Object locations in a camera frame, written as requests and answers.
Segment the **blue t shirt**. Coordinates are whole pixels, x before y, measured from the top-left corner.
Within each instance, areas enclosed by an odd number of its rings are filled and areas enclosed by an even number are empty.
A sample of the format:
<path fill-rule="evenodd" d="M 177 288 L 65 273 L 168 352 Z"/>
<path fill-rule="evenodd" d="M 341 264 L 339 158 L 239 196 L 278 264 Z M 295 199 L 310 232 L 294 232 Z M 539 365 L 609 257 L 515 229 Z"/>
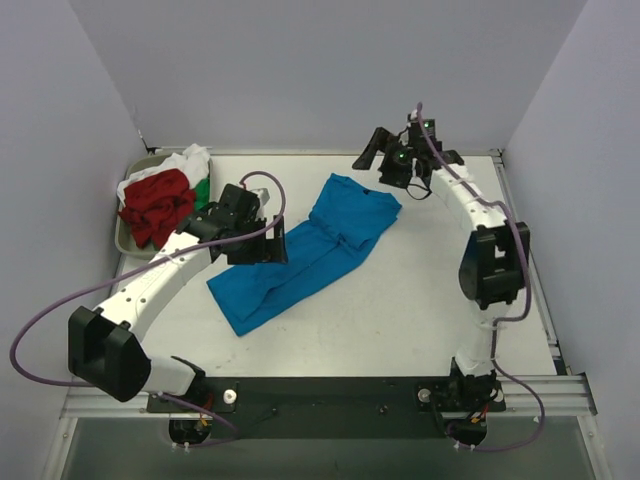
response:
<path fill-rule="evenodd" d="M 287 263 L 234 266 L 207 286 L 244 336 L 362 265 L 401 208 L 392 194 L 333 174 L 308 219 L 286 233 Z"/>

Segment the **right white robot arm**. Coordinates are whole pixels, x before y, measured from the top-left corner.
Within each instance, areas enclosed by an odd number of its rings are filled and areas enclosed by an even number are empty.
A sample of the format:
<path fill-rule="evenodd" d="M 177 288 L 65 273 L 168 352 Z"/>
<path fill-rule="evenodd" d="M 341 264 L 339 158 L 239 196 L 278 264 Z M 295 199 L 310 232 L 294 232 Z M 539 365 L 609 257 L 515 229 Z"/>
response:
<path fill-rule="evenodd" d="M 519 293 L 531 291 L 529 228 L 514 221 L 503 202 L 484 197 L 461 156 L 443 149 L 432 119 L 411 113 L 397 134 L 376 128 L 353 169 L 370 169 L 376 156 L 382 158 L 380 183 L 407 190 L 419 180 L 468 235 L 458 281 L 473 325 L 452 360 L 449 389 L 458 398 L 490 398 L 498 391 L 494 362 L 500 330 L 513 322 L 508 311 Z"/>

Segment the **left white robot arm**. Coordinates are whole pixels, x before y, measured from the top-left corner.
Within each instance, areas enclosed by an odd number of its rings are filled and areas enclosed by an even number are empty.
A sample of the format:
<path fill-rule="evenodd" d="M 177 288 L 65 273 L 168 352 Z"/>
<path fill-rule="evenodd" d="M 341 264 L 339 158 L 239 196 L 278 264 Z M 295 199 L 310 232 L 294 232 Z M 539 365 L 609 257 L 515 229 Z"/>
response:
<path fill-rule="evenodd" d="M 199 408 L 204 370 L 178 356 L 150 356 L 142 341 L 168 303 L 220 256 L 230 265 L 287 261 L 284 218 L 265 218 L 268 201 L 265 188 L 226 185 L 218 200 L 178 224 L 146 271 L 97 307 L 77 308 L 68 321 L 70 372 L 121 402 L 146 392 L 169 394 L 183 411 Z"/>

